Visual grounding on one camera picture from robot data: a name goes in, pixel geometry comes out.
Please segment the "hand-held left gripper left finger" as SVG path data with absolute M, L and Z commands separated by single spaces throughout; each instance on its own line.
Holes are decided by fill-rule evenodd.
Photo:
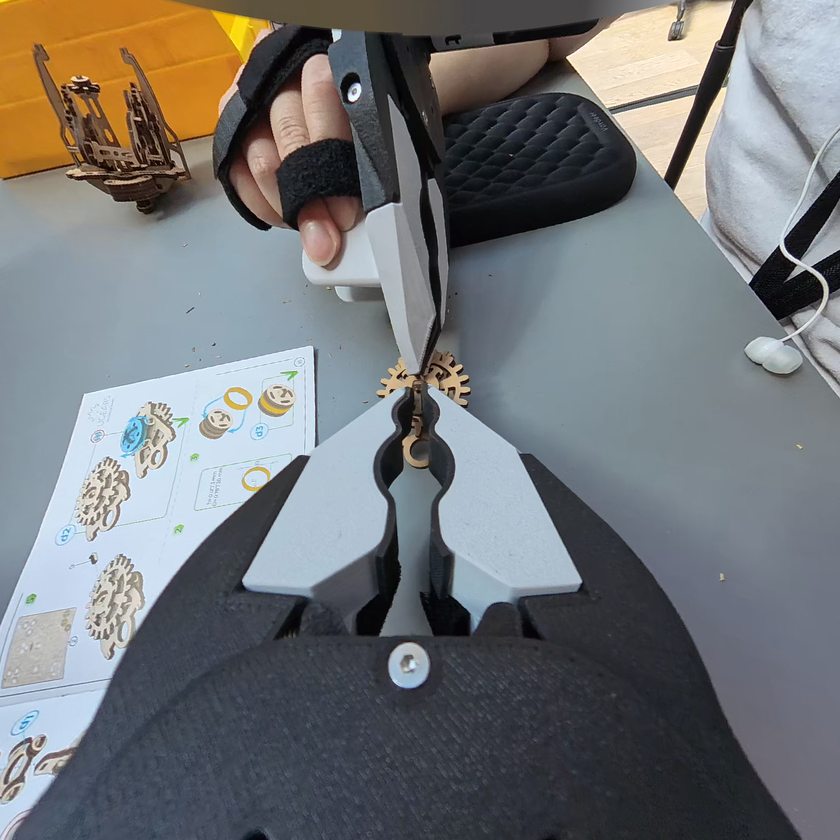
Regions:
M 395 503 L 415 393 L 380 400 L 316 447 L 244 577 L 254 592 L 307 597 L 377 636 L 401 578 Z

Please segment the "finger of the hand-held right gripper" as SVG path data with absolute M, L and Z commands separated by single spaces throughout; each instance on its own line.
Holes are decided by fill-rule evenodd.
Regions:
M 440 189 L 421 173 L 406 121 L 388 97 L 400 199 L 366 214 L 395 341 L 408 370 L 425 370 L 439 332 L 433 270 L 440 269 Z
M 448 285 L 448 240 L 445 202 L 437 179 L 425 185 L 425 244 L 427 247 L 427 313 L 425 314 L 425 368 L 430 365 L 445 322 Z

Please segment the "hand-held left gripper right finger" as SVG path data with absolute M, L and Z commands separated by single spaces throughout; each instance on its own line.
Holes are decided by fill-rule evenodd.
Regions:
M 578 592 L 582 580 L 519 452 L 436 390 L 425 392 L 434 635 L 468 635 L 487 608 Z

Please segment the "small wooden ring-end part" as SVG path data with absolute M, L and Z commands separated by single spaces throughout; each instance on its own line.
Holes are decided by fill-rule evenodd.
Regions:
M 409 434 L 402 441 L 404 459 L 415 469 L 429 467 L 429 436 L 423 417 L 424 387 L 425 385 L 418 382 L 412 385 L 414 396 L 412 425 Z

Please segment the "light wooden gear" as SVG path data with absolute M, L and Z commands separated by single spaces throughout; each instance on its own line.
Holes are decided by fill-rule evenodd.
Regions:
M 416 375 L 407 372 L 403 358 L 399 358 L 395 366 L 388 369 L 388 373 L 387 377 L 381 379 L 382 388 L 376 392 L 382 398 L 404 387 L 413 387 L 417 381 Z M 438 389 L 458 405 L 467 406 L 469 376 L 463 372 L 463 365 L 456 362 L 451 352 L 434 351 L 428 370 L 420 379 L 429 388 Z

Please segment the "person's right forearm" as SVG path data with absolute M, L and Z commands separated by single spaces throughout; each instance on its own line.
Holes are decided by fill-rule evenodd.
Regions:
M 430 71 L 443 116 L 467 112 L 508 98 L 539 73 L 550 42 L 452 50 L 432 54 Z

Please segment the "dark wooden assembled model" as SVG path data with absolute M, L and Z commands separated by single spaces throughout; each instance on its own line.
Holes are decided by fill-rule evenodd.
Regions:
M 137 78 L 123 91 L 128 146 L 121 146 L 102 110 L 99 84 L 80 76 L 57 87 L 46 66 L 46 49 L 41 44 L 33 47 L 38 75 L 59 122 L 60 138 L 76 163 L 66 176 L 90 183 L 117 203 L 135 203 L 142 214 L 150 214 L 159 199 L 176 182 L 189 180 L 191 173 L 181 143 L 165 120 L 140 64 L 126 48 L 120 53 Z

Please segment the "person's right hand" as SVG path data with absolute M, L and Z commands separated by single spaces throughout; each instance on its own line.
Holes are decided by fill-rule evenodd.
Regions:
M 289 154 L 316 141 L 350 140 L 350 121 L 333 85 L 326 56 L 308 59 L 255 121 L 230 167 L 233 187 L 244 205 L 263 223 L 284 227 L 277 170 Z M 354 196 L 310 201 L 298 215 L 304 251 L 319 266 L 338 256 L 343 233 L 362 213 Z

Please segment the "black quilted wrist rest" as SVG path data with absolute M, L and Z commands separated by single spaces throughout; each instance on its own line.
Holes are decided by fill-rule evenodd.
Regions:
M 637 170 L 611 117 L 569 92 L 453 114 L 444 140 L 452 248 L 599 213 L 628 193 Z

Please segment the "yellow plastic crate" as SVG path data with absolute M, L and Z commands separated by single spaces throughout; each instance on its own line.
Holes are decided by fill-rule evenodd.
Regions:
M 213 10 L 212 14 L 227 37 L 234 44 L 243 61 L 246 61 L 249 57 L 260 33 L 272 29 L 272 23 L 265 19 L 218 12 L 216 10 Z
M 181 141 L 214 132 L 217 105 L 242 59 L 210 10 L 162 1 L 20 1 L 1 5 L 2 177 L 71 164 L 33 58 L 49 54 L 57 85 L 86 76 L 128 145 L 123 90 L 134 79 L 125 47 L 138 60 Z

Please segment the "printed instruction booklet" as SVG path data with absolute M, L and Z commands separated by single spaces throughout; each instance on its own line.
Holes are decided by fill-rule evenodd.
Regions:
M 2 620 L 2 838 L 73 755 L 195 548 L 316 439 L 314 350 L 84 396 Z

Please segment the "black metal pole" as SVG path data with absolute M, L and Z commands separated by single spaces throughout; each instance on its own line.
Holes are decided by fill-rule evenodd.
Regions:
M 686 123 L 668 163 L 665 183 L 675 190 L 700 132 L 723 83 L 728 78 L 742 19 L 752 1 L 735 1 L 721 36 L 715 43 L 688 113 Z

